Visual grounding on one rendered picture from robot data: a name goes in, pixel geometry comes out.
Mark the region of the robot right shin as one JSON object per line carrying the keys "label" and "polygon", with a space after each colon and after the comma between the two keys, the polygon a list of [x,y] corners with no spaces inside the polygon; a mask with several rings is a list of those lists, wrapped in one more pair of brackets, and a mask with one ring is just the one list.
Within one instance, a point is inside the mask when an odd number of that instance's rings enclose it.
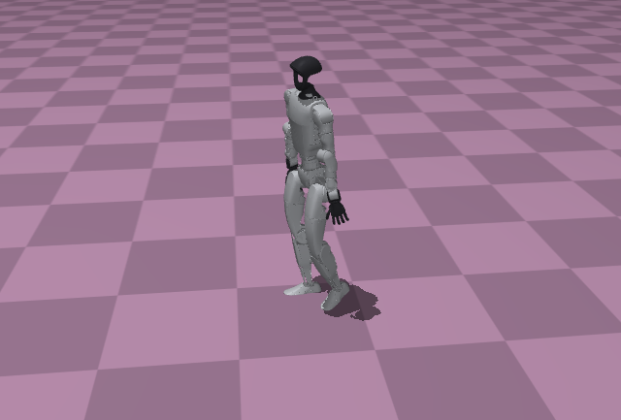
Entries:
{"label": "robot right shin", "polygon": [[[312,264],[311,257],[312,256],[310,255],[308,244],[307,243],[302,244],[302,243],[297,242],[296,239],[293,239],[292,233],[291,233],[291,237],[292,237],[292,242],[293,242],[297,264],[299,268],[301,267],[300,271],[301,271],[301,274],[304,280],[304,283],[303,283],[304,287],[311,287],[312,286],[312,280],[311,280],[311,264]],[[307,282],[305,282],[305,277],[306,277]]]}

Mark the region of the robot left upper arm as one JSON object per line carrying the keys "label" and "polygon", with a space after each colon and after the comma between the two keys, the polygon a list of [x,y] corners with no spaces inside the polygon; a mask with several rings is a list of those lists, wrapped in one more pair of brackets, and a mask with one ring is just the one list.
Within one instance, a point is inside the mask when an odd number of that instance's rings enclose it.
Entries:
{"label": "robot left upper arm", "polygon": [[333,133],[334,117],[332,111],[323,104],[312,107],[312,111],[312,118],[318,128],[319,140],[323,146],[323,148],[317,152],[316,157],[319,162],[325,164],[323,159],[324,154],[327,151],[333,151],[335,154]]}

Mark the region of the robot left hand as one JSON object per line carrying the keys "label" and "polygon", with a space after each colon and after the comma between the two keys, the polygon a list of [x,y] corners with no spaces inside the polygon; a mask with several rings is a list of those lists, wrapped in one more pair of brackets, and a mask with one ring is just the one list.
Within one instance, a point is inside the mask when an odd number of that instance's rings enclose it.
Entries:
{"label": "robot left hand", "polygon": [[336,217],[337,222],[338,222],[338,224],[339,224],[339,225],[341,224],[341,222],[340,222],[340,220],[339,220],[339,217],[341,218],[342,223],[344,223],[344,220],[343,220],[343,215],[344,215],[344,218],[345,218],[345,220],[346,220],[346,221],[348,221],[348,220],[349,220],[349,219],[348,219],[348,217],[347,217],[347,215],[346,215],[346,213],[345,213],[345,208],[344,208],[344,206],[340,203],[340,200],[341,200],[341,194],[340,194],[339,189],[338,189],[338,195],[339,195],[339,199],[336,199],[336,200],[330,200],[330,199],[329,199],[329,194],[328,194],[328,191],[327,191],[327,197],[328,197],[328,201],[329,201],[329,203],[330,203],[330,206],[329,206],[329,210],[328,210],[328,212],[327,212],[327,214],[326,214],[326,219],[327,219],[327,220],[329,219],[329,215],[330,215],[330,212],[331,212],[332,221],[333,221],[333,224],[334,224],[334,225],[336,224],[336,222],[335,222],[335,217]]}

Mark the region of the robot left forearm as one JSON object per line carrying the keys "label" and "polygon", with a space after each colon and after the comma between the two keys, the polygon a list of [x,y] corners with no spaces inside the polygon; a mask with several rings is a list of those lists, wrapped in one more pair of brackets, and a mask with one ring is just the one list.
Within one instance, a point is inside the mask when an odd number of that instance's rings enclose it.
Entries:
{"label": "robot left forearm", "polygon": [[337,179],[337,160],[335,157],[335,154],[333,151],[327,151],[324,154],[324,162],[325,165],[322,166],[322,171],[324,173],[324,179],[325,181],[325,188],[328,191],[329,194],[329,199],[330,200],[336,200],[339,199],[339,195],[338,195],[338,183],[336,181]]}

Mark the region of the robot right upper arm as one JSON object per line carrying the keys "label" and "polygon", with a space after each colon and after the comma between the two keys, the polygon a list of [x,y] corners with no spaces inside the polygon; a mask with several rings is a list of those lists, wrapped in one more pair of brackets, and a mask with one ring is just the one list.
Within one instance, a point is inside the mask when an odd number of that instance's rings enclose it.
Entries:
{"label": "robot right upper arm", "polygon": [[[286,115],[287,115],[287,117],[288,117],[288,118],[289,118],[289,115],[288,115],[288,101],[289,101],[289,96],[290,96],[290,94],[291,94],[294,90],[296,90],[296,89],[297,89],[297,88],[291,88],[291,89],[287,89],[287,90],[285,90],[285,91],[284,91],[284,100],[285,100],[285,103],[286,103]],[[290,121],[287,121],[287,122],[285,122],[285,123],[283,124],[283,126],[282,126],[282,130],[283,130],[283,132],[285,133],[285,135],[286,135],[288,138],[292,138],[292,137],[291,137],[291,129],[290,129]]]}

